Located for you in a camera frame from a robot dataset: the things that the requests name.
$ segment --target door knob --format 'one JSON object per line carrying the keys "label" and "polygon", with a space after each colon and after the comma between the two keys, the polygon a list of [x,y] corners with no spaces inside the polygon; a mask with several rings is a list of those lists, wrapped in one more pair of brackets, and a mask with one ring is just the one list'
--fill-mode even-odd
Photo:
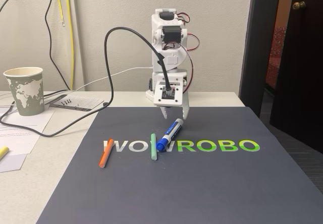
{"label": "door knob", "polygon": [[293,4],[293,10],[299,10],[299,9],[304,9],[306,7],[306,4],[305,4],[305,2],[304,1],[302,1],[302,2],[295,2],[294,4]]}

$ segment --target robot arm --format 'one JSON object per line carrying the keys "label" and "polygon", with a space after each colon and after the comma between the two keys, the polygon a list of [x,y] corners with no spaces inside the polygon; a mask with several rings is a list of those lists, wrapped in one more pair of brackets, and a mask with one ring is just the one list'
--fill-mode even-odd
{"label": "robot arm", "polygon": [[[164,59],[165,68],[171,85],[171,90],[166,90],[165,78],[157,56],[152,54],[153,73],[149,82],[146,96],[157,106],[160,106],[165,119],[167,107],[181,106],[183,118],[186,119],[189,111],[188,92],[183,93],[187,87],[187,71],[177,67],[185,60],[187,45],[187,29],[182,20],[179,20],[175,9],[156,9],[151,16],[152,45]],[[166,47],[174,43],[174,48]]]}

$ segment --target door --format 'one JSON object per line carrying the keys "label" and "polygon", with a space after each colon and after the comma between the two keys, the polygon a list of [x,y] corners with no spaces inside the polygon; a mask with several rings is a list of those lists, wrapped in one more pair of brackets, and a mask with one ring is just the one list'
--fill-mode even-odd
{"label": "door", "polygon": [[323,152],[322,1],[292,0],[270,121],[320,152]]}

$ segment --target cup with world map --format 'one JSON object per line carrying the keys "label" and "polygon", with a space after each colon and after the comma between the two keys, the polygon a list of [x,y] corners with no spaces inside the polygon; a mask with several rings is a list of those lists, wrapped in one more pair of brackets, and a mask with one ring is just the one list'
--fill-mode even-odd
{"label": "cup with world map", "polygon": [[42,71],[41,68],[26,67],[4,72],[22,116],[34,116],[44,111]]}

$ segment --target blue marker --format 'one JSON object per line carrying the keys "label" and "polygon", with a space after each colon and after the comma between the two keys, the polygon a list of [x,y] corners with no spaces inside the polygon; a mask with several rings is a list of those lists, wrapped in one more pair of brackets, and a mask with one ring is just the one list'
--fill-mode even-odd
{"label": "blue marker", "polygon": [[165,147],[171,142],[175,135],[180,131],[183,125],[182,119],[177,119],[171,127],[166,131],[163,138],[159,139],[156,143],[156,148],[158,151],[164,151]]}

